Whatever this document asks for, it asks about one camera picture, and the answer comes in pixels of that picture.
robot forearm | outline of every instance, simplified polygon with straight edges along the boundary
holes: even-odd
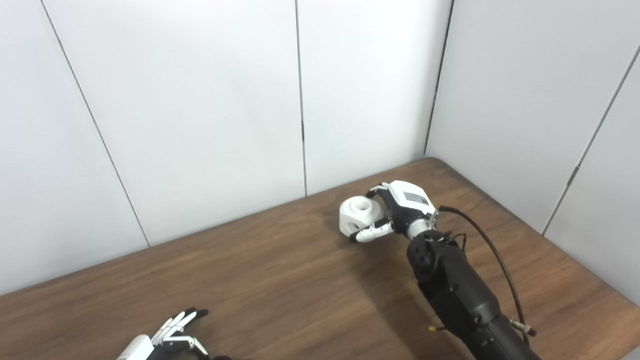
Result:
[[[425,239],[425,235],[434,238]],[[407,248],[418,287],[446,329],[478,360],[540,360],[502,314],[498,299],[455,241],[436,231]]]

wire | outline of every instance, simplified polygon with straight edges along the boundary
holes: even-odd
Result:
[[[524,321],[524,312],[522,311],[522,304],[520,303],[520,298],[518,297],[516,286],[515,284],[513,284],[513,279],[511,278],[511,274],[509,274],[509,270],[507,269],[507,266],[504,264],[504,260],[502,260],[502,256],[500,256],[500,252],[498,252],[498,249],[495,248],[495,245],[493,244],[491,239],[489,239],[489,236],[484,232],[484,230],[482,230],[482,228],[480,228],[480,225],[478,225],[475,221],[473,221],[473,219],[471,219],[467,214],[463,213],[462,211],[449,206],[440,206],[438,210],[443,211],[445,213],[454,213],[460,217],[463,217],[468,223],[470,223],[473,227],[475,227],[475,229],[478,231],[480,236],[482,236],[482,238],[485,240],[487,245],[489,245],[489,247],[491,248],[491,251],[493,252],[493,255],[495,255],[495,258],[498,260],[498,263],[500,263],[502,272],[504,273],[504,276],[507,278],[507,282],[509,283],[509,287],[511,288],[511,294],[513,295],[513,300],[516,303],[516,310],[518,311],[518,319],[520,320],[520,323],[525,325],[526,323]],[[526,332],[522,333],[522,339],[524,340],[525,344],[529,345],[529,337]]]
[[[451,240],[455,240],[457,238],[459,238],[460,236],[462,236],[462,247],[460,248],[462,250],[462,253],[465,255],[465,257],[467,256],[467,233],[460,233],[460,234],[455,234]]]

